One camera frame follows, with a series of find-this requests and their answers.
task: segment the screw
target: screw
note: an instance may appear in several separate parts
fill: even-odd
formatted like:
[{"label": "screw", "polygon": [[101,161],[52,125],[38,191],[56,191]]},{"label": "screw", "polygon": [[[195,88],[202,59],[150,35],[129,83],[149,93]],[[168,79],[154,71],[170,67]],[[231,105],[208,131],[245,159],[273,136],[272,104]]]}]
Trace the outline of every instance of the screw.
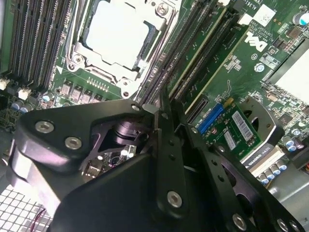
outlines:
[{"label": "screw", "polygon": [[169,12],[169,5],[167,5],[166,3],[160,3],[156,8],[156,12],[160,16],[165,16]]},{"label": "screw", "polygon": [[198,133],[198,131],[197,131],[197,129],[195,127],[192,127],[191,130],[193,131],[194,134]]},{"label": "screw", "polygon": [[280,226],[280,228],[284,231],[284,232],[288,232],[289,228],[286,226],[286,224],[284,223],[284,221],[282,219],[278,219],[277,220],[278,225]]},{"label": "screw", "polygon": [[168,192],[168,202],[175,208],[179,208],[183,204],[183,200],[180,195],[174,191]]},{"label": "screw", "polygon": [[246,231],[247,229],[246,222],[239,214],[233,215],[233,222],[241,231]]},{"label": "screw", "polygon": [[38,132],[41,132],[41,133],[44,133],[44,134],[47,134],[47,133],[50,133],[52,132],[55,127],[52,123],[50,122],[47,122],[47,121],[39,121],[35,124],[35,129],[38,131]]},{"label": "screw", "polygon": [[225,152],[225,149],[222,146],[218,146],[218,148],[221,152]]},{"label": "screw", "polygon": [[299,228],[297,227],[296,223],[293,221],[290,221],[291,227],[296,231],[296,232],[300,232]]},{"label": "screw", "polygon": [[169,118],[169,116],[168,116],[167,113],[162,113],[162,117],[165,118],[165,119],[168,119],[168,118]]},{"label": "screw", "polygon": [[74,63],[76,63],[76,64],[81,64],[81,63],[84,62],[84,58],[83,58],[81,55],[79,55],[79,54],[75,54],[75,55],[73,56],[73,61],[74,61]]},{"label": "screw", "polygon": [[68,137],[64,143],[71,150],[77,150],[82,147],[82,141],[76,137]]},{"label": "screw", "polygon": [[140,107],[137,105],[132,105],[132,109],[135,111],[140,111]]}]

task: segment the blue connector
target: blue connector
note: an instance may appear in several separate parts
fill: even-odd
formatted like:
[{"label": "blue connector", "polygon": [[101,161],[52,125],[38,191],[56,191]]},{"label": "blue connector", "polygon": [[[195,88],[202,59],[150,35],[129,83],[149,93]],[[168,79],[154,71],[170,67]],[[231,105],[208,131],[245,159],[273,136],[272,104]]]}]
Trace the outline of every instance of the blue connector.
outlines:
[{"label": "blue connector", "polygon": [[197,130],[204,134],[205,131],[209,128],[209,126],[218,118],[218,116],[223,112],[223,105],[218,103],[213,107],[210,113],[204,118],[201,124],[198,126]]}]

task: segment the metal mesh grille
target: metal mesh grille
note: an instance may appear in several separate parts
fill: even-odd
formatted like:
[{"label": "metal mesh grille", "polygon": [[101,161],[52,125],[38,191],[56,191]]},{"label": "metal mesh grille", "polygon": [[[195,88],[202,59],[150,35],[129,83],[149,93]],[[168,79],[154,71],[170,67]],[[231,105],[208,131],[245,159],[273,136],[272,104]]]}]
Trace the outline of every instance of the metal mesh grille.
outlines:
[{"label": "metal mesh grille", "polygon": [[[30,232],[35,217],[44,207],[8,186],[0,195],[0,232]],[[34,232],[45,232],[52,219],[44,210]]]}]

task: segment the black mounting arm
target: black mounting arm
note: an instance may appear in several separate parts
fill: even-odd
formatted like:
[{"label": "black mounting arm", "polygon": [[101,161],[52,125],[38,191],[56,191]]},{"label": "black mounting arm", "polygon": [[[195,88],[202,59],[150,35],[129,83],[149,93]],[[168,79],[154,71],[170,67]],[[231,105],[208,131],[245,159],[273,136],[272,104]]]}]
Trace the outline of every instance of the black mounting arm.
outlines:
[{"label": "black mounting arm", "polygon": [[[49,232],[304,231],[222,145],[207,149],[182,105],[148,112],[131,100],[34,111],[20,118],[8,178],[34,188]],[[84,183],[84,162],[125,145],[137,155]]]}]

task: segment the red wire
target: red wire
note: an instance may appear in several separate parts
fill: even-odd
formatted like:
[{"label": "red wire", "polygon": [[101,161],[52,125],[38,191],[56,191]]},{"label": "red wire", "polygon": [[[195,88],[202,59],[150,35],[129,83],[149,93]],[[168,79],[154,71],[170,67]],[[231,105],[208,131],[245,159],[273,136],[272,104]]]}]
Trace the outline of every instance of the red wire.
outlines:
[{"label": "red wire", "polygon": [[41,216],[41,214],[45,211],[45,209],[42,209],[35,217],[31,227],[30,227],[30,232],[34,231],[34,227],[35,227],[35,223],[37,222],[37,220],[39,219],[39,217]]}]

